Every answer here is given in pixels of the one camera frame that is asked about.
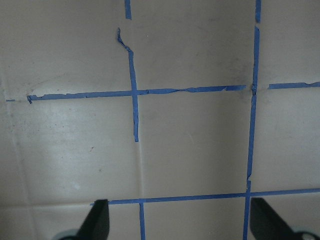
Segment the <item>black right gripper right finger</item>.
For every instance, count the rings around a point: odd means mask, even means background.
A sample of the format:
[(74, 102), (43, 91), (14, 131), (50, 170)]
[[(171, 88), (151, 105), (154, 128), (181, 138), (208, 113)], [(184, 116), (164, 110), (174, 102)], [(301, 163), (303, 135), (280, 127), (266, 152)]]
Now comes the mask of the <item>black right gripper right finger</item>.
[(250, 201), (249, 227), (256, 240), (308, 240), (308, 232), (294, 232), (263, 199)]

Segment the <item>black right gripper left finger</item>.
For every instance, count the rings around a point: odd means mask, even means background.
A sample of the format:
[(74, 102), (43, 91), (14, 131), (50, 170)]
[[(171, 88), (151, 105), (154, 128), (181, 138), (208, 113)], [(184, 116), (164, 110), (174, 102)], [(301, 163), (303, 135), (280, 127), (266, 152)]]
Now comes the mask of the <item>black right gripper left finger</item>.
[(107, 240), (110, 233), (109, 202), (99, 199), (76, 233), (77, 240)]

